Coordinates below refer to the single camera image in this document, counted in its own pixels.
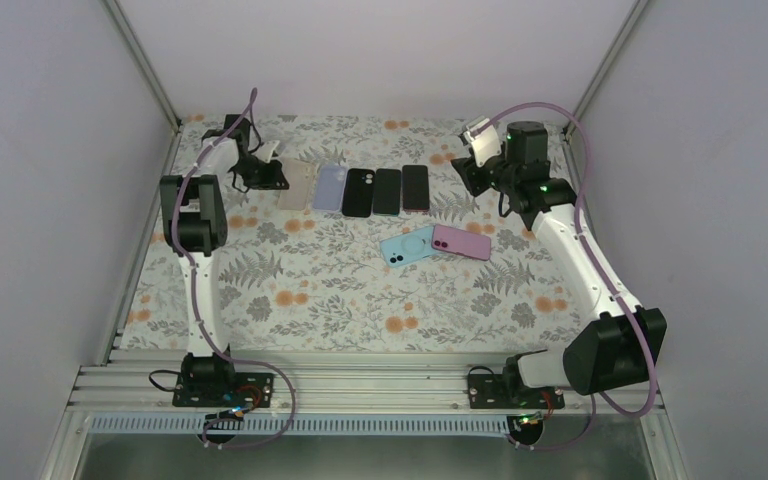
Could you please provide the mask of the beige phone case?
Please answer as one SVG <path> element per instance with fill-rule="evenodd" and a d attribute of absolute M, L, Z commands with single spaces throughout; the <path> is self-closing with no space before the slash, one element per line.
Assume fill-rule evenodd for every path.
<path fill-rule="evenodd" d="M 281 191 L 277 207 L 288 211 L 305 210 L 314 179 L 314 165 L 297 159 L 286 159 L 282 161 L 282 171 L 289 188 Z"/>

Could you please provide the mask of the lilac phone case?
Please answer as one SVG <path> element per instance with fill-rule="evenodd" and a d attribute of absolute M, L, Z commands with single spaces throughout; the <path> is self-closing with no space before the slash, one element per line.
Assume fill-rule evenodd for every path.
<path fill-rule="evenodd" d="M 341 209 L 347 171 L 337 164 L 320 167 L 312 200 L 314 210 L 338 212 Z"/>

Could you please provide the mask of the pink smartphone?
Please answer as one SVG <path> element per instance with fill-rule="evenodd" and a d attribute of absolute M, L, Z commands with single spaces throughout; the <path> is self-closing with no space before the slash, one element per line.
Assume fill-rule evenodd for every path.
<path fill-rule="evenodd" d="M 433 227 L 431 245 L 437 251 L 481 261 L 489 261 L 492 253 L 490 237 L 440 224 Z"/>

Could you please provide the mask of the magenta smartphone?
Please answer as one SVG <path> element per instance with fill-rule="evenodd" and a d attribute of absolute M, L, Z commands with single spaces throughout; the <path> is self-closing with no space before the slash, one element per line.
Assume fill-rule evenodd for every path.
<path fill-rule="evenodd" d="M 430 208 L 428 168 L 424 165 L 402 167 L 402 207 L 408 212 L 427 212 Z"/>

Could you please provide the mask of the black phone case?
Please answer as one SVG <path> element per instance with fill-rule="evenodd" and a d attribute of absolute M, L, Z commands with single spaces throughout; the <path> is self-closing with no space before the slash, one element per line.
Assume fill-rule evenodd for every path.
<path fill-rule="evenodd" d="M 347 172 L 341 213 L 346 217 L 368 218 L 372 214 L 375 172 L 352 168 Z"/>

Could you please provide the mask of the light blue phone case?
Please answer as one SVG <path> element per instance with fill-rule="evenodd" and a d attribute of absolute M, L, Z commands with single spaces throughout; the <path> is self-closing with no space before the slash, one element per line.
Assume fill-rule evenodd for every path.
<path fill-rule="evenodd" d="M 382 240 L 379 246 L 385 263 L 403 267 L 439 254 L 432 246 L 433 231 L 430 225 Z"/>

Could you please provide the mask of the dark teal smartphone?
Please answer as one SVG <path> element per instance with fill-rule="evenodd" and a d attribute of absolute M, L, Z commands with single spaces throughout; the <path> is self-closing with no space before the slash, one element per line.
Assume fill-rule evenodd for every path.
<path fill-rule="evenodd" d="M 398 169 L 378 169 L 375 172 L 372 213 L 397 216 L 401 211 L 402 176 Z"/>

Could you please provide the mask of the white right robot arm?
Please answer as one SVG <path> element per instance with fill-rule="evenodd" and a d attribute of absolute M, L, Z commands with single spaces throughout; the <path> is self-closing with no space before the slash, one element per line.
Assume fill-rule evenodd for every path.
<path fill-rule="evenodd" d="M 469 155 L 452 165 L 468 191 L 499 192 L 500 214 L 517 214 L 548 250 L 587 322 L 563 349 L 510 358 L 501 382 L 504 399 L 525 407 L 541 387 L 569 386 L 580 395 L 642 382 L 655 388 L 666 319 L 625 287 L 576 210 L 573 187 L 551 174 L 544 126 L 517 121 L 500 135 L 489 119 L 478 118 L 460 137 Z"/>

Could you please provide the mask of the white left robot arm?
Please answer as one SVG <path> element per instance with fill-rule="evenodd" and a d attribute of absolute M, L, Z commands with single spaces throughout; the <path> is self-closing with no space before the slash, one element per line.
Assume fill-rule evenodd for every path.
<path fill-rule="evenodd" d="M 159 181 L 164 239 L 178 257 L 187 292 L 187 353 L 173 389 L 186 400 L 223 405 L 244 389 L 221 319 L 218 256 L 229 230 L 222 184 L 229 178 L 241 193 L 288 189 L 275 150 L 263 140 L 252 113 L 228 115 L 222 128 L 202 135 L 185 173 Z"/>

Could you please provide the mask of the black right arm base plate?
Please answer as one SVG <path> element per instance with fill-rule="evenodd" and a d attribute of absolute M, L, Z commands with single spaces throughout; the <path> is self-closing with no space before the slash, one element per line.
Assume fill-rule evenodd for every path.
<path fill-rule="evenodd" d="M 510 386 L 499 374 L 471 371 L 466 375 L 467 397 L 474 410 L 560 410 L 563 391 L 552 387 Z"/>

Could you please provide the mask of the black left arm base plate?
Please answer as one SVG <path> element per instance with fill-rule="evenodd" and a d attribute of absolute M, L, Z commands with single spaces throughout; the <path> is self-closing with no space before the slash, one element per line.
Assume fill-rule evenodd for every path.
<path fill-rule="evenodd" d="M 173 390 L 172 405 L 192 408 L 268 408 L 274 387 L 273 373 L 239 372 L 228 379 L 196 381 L 181 376 Z"/>

